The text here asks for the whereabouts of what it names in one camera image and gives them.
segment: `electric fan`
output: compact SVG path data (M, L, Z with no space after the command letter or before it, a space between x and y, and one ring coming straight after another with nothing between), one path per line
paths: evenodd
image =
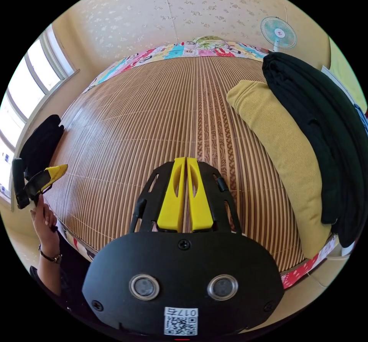
M289 49L296 45L296 34L292 27L276 16L268 16L261 22L264 38L273 45L273 52L279 48Z

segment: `finger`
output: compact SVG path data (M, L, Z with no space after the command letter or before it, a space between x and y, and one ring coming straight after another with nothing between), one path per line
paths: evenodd
M51 212L50 214L50 221L49 221L49 227L51 228L52 226L56 225L56 217L54 215L53 212Z
M44 217L46 225L50 223L51 214L52 212L50 211L50 207L47 204L44 204Z
M37 207L36 207L36 216L37 216L37 218L43 218L43 208L44 208L44 200L43 200L43 195L41 194L38 197L38 203L37 203Z

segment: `qr code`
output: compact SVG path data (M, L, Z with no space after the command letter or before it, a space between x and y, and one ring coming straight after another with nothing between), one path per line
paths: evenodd
M167 308L165 311L166 335L197 335L198 311L197 309Z

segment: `watch strap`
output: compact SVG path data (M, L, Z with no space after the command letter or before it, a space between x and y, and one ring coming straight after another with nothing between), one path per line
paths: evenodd
M45 254L42 252L42 250L41 250L41 244L38 246L38 251L40 252L40 254L41 254L45 259L49 260L50 262L52 262L52 263L56 263L56 264L60 264L60 262L61 262L61 258L62 258L62 255L61 255L61 254L57 255L57 256L56 256L56 257L54 257L54 258L50 258L50 257L48 257L47 255L45 255Z

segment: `black clothing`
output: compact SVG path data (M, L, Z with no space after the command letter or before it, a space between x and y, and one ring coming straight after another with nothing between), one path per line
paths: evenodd
M31 267L30 274L38 285L62 308L68 309L71 314L78 314L84 319L101 323L87 305L82 294L82 286L90 262L73 249L60 233L58 234L60 238L60 253L62 254L60 263L61 295L55 295L44 286L37 275L36 268Z
M49 116L24 143L19 157L24 162L26 180L49 167L51 158L64 132L64 126L59 126L58 115Z
M309 140L322 176L322 222L336 224L343 247L368 218L368 137L354 106L326 75L293 56L273 52L263 74Z

